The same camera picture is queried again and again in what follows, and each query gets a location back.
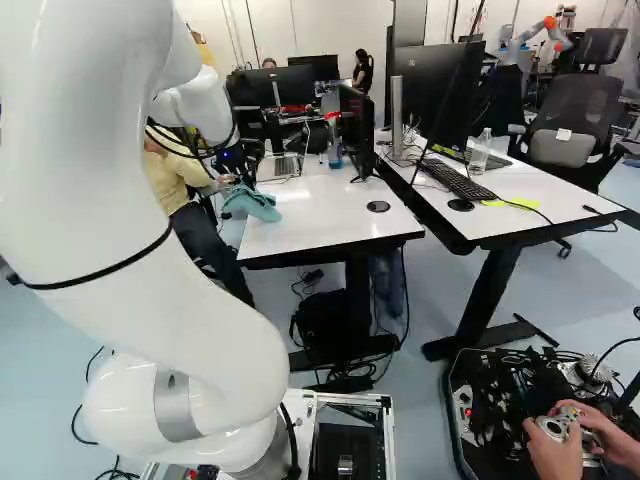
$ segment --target clear plastic bottle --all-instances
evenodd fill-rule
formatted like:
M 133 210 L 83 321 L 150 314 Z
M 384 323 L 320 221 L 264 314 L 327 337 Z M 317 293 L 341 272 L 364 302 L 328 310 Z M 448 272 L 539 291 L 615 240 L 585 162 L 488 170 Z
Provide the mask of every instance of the clear plastic bottle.
M 491 136 L 491 129 L 485 128 L 480 137 L 478 137 L 478 143 L 473 149 L 471 155 L 471 161 L 469 162 L 469 175 L 482 175 L 487 168 L 487 159 L 491 152 L 491 143 L 493 138 Z

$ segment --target white desk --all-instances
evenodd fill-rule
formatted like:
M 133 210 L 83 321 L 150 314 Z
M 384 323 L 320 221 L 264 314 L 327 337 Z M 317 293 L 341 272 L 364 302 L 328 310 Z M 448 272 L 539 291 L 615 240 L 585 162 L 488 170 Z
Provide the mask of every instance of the white desk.
M 424 228 L 387 184 L 375 177 L 349 183 L 355 170 L 349 164 L 330 170 L 310 155 L 301 177 L 258 184 L 258 190 L 276 197 L 282 214 L 277 223 L 249 217 L 238 260 L 283 255 L 334 245 L 393 237 L 422 237 Z M 367 210 L 382 200 L 391 206 L 384 213 Z
M 387 141 L 390 136 L 390 132 L 376 132 L 376 140 Z M 418 137 L 414 143 L 423 147 L 426 140 Z M 539 201 L 537 210 L 553 225 L 535 212 L 506 205 L 475 203 L 473 210 L 458 212 L 447 205 L 456 195 L 447 192 L 430 176 L 419 172 L 412 186 L 415 166 L 401 168 L 385 160 L 388 149 L 376 144 L 381 157 L 378 172 L 449 251 L 456 255 L 468 255 L 477 247 L 489 251 L 455 336 L 423 345 L 422 352 L 430 361 L 451 358 L 464 347 L 485 348 L 540 333 L 524 322 L 487 328 L 523 248 L 602 227 L 616 219 L 640 228 L 635 212 L 497 151 L 492 153 L 508 158 L 513 165 L 487 171 L 473 180 L 505 200 L 519 197 Z M 415 157 L 421 150 L 415 149 L 411 153 Z M 438 157 L 466 174 L 463 164 L 442 155 Z M 602 215 L 588 212 L 583 205 Z
M 309 155 L 303 176 L 259 183 L 259 191 L 276 197 L 282 220 L 264 223 L 249 217 L 238 261 L 250 269 L 344 262 L 349 319 L 363 327 L 359 331 L 369 332 L 368 257 L 422 238 L 425 231 L 383 180 L 371 177 L 366 182 L 350 183 L 355 175 L 350 163 L 330 170 L 326 162 L 320 164 L 317 156 Z M 374 200 L 385 201 L 391 208 L 383 213 L 371 212 L 367 204 Z M 350 358 L 390 353 L 397 348 L 398 339 L 395 335 L 377 335 L 356 343 L 348 352 Z M 338 360 L 346 358 L 329 358 L 311 349 L 289 355 L 292 372 L 326 368 Z
M 389 140 L 384 135 L 380 135 L 377 140 Z M 416 144 L 423 147 L 426 140 L 422 137 L 416 138 Z M 384 158 L 384 153 L 389 149 L 386 146 L 376 145 L 376 153 Z M 497 170 L 487 171 L 484 175 L 474 177 L 473 180 L 480 185 L 487 187 L 505 200 L 519 197 L 527 200 L 540 202 L 538 211 L 549 217 L 554 223 L 566 223 L 580 220 L 596 215 L 582 208 L 589 205 L 600 213 L 610 214 L 622 212 L 624 207 L 613 203 L 605 198 L 583 190 L 571 183 L 561 180 L 542 170 L 527 165 L 519 160 L 510 158 L 504 153 L 492 151 L 494 155 L 507 158 L 513 165 Z M 463 175 L 466 175 L 465 167 L 462 163 L 451 160 L 443 155 L 436 155 L 437 158 L 454 168 Z M 386 163 L 402 177 L 407 184 L 411 182 L 415 167 L 398 167 L 395 163 Z M 447 202 L 457 198 L 453 193 L 445 193 L 436 188 L 444 188 L 436 180 L 427 174 L 419 172 L 415 181 L 415 190 L 432 205 L 458 232 L 467 240 L 479 240 L 497 235 L 505 235 L 514 232 L 531 230 L 548 226 L 548 222 L 534 212 L 510 206 L 487 207 L 476 204 L 476 208 L 471 212 L 457 212 L 447 206 Z

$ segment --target white wall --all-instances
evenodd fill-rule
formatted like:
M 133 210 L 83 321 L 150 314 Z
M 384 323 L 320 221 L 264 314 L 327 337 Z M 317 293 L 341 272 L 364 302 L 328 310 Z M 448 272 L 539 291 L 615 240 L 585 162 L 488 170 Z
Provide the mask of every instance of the white wall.
M 528 29 L 547 15 L 554 15 L 558 4 L 578 7 L 576 30 L 599 27 L 605 6 L 609 11 L 613 10 L 611 5 L 621 2 L 624 3 L 624 0 L 569 0 L 564 3 L 559 0 L 521 0 L 515 22 L 515 33 L 518 34 Z M 517 0 L 486 0 L 480 31 L 484 33 L 484 38 L 487 40 L 487 50 L 497 49 L 500 27 L 511 23 L 516 3 Z M 458 21 L 454 38 L 457 39 L 460 35 L 466 35 L 469 32 L 475 8 L 479 4 L 480 0 L 459 0 Z M 454 5 L 455 0 L 429 0 L 425 43 L 436 44 L 449 41 Z M 605 21 L 603 26 L 608 26 L 608 22 Z M 540 33 L 530 44 L 538 45 L 544 39 L 546 39 L 545 34 Z
M 273 57 L 279 65 L 295 55 L 338 54 L 340 73 L 351 77 L 354 52 L 364 48 L 375 58 L 375 74 L 371 97 L 378 115 L 384 109 L 384 72 L 386 27 L 393 22 L 391 0 L 247 0 L 251 12 L 260 60 Z M 481 31 L 487 50 L 498 47 L 500 27 L 511 23 L 517 0 L 486 0 Z M 251 36 L 245 0 L 175 0 L 186 21 L 204 33 L 221 74 L 231 72 L 234 65 L 250 61 L 258 66 Z M 576 29 L 600 26 L 605 6 L 624 0 L 570 0 L 577 5 Z M 226 6 L 229 26 L 225 22 Z M 480 0 L 459 0 L 455 38 L 468 33 L 475 8 Z M 516 34 L 528 29 L 547 15 L 555 14 L 559 0 L 521 0 L 515 23 Z M 429 0 L 427 7 L 426 44 L 449 41 L 455 0 Z M 607 12 L 615 11 L 609 7 Z M 537 46 L 547 39 L 544 33 L 533 39 Z
M 393 23 L 390 0 L 293 0 L 299 55 L 339 55 L 340 75 L 351 78 L 355 52 L 375 59 L 369 95 L 378 115 L 384 111 L 387 26 Z

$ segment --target blue floor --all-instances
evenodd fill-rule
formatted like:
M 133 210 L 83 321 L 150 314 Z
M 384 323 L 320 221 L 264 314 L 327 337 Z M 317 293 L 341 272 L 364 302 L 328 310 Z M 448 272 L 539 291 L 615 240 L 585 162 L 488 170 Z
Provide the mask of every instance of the blue floor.
M 638 185 L 640 170 L 618 165 L 601 193 L 640 210 Z M 241 235 L 238 228 L 225 225 L 230 242 Z M 617 235 L 585 233 L 570 241 L 573 254 L 564 261 L 556 257 L 558 247 L 552 244 L 523 252 L 494 322 L 510 321 L 518 312 L 564 349 L 578 351 L 603 352 L 620 339 L 640 335 L 640 322 L 631 313 L 640 305 L 640 268 L 634 262 L 640 232 L 621 225 Z M 377 386 L 395 401 L 399 479 L 458 478 L 438 388 L 443 367 L 427 363 L 420 346 L 454 332 L 484 258 L 483 252 L 452 256 L 429 233 L 407 244 L 411 335 Z M 319 289 L 329 290 L 344 281 L 339 265 L 323 270 Z M 297 274 L 296 269 L 247 274 L 259 310 L 284 337 L 297 304 L 289 288 Z M 32 293 L 10 287 L 4 279 L 0 279 L 0 317 L 0 449 L 4 452 L 0 478 L 37 472 L 47 479 L 93 479 L 113 463 L 115 455 L 76 443 L 69 422 L 84 388 L 85 364 L 99 345 L 61 321 Z M 640 368 L 638 351 L 629 345 L 610 357 L 625 383 Z M 315 383 L 313 374 L 291 377 L 292 386 L 310 383 Z M 133 471 L 142 466 L 125 461 Z

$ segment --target computer monitor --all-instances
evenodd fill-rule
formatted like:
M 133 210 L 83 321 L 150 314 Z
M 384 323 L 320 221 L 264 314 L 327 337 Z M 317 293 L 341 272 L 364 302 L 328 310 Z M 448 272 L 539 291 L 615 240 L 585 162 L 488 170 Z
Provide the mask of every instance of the computer monitor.
M 314 55 L 310 57 L 289 57 L 289 65 L 311 65 L 313 79 L 321 82 L 340 80 L 337 55 Z
M 274 80 L 278 84 L 281 105 L 308 105 L 315 100 L 311 65 L 245 70 L 237 75 L 242 78 L 237 83 L 242 86 L 241 93 L 245 97 L 243 105 L 253 103 L 262 108 L 277 106 L 278 102 L 273 92 Z M 240 95 L 236 91 L 234 94 L 230 92 L 230 96 L 233 101 L 234 97 Z
M 473 42 L 397 48 L 394 75 L 403 77 L 403 123 L 409 124 L 413 115 L 413 125 L 432 144 L 464 152 L 484 47 L 485 42 Z
M 362 180 L 373 174 L 377 163 L 374 152 L 375 105 L 360 90 L 338 86 L 342 145 L 351 157 Z

